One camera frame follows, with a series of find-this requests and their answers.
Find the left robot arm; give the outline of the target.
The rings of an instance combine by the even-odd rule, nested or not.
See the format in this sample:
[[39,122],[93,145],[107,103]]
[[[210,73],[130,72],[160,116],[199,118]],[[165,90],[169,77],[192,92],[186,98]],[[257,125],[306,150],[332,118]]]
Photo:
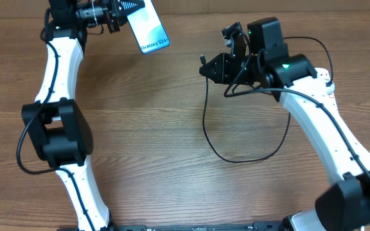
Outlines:
[[37,156],[48,163],[63,182],[76,212],[77,230],[116,230],[109,208],[101,198],[93,174],[91,154],[93,133],[76,104],[76,79],[85,54],[88,29],[108,27],[120,30],[128,15],[145,7],[143,1],[50,1],[40,33],[48,59],[44,79],[34,103],[23,105],[24,130],[16,151],[18,166],[30,175],[41,170],[27,169],[21,162],[21,148],[29,136]]

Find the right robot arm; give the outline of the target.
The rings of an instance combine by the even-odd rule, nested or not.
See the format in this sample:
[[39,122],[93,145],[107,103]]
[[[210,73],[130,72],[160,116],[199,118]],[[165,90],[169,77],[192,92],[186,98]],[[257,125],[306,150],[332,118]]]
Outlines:
[[226,85],[224,96],[265,93],[281,103],[301,126],[328,177],[329,189],[310,210],[281,221],[256,221],[254,230],[362,230],[370,225],[370,152],[341,118],[333,71],[316,68],[302,54],[290,55],[277,18],[239,22],[222,30],[230,48],[203,61],[200,74]]

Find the blue Galaxy smartphone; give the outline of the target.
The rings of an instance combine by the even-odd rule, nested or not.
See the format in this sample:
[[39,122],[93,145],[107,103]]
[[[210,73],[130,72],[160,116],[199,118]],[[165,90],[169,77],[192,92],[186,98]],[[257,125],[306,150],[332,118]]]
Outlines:
[[144,0],[141,8],[128,16],[128,21],[143,54],[168,47],[170,39],[151,0]]

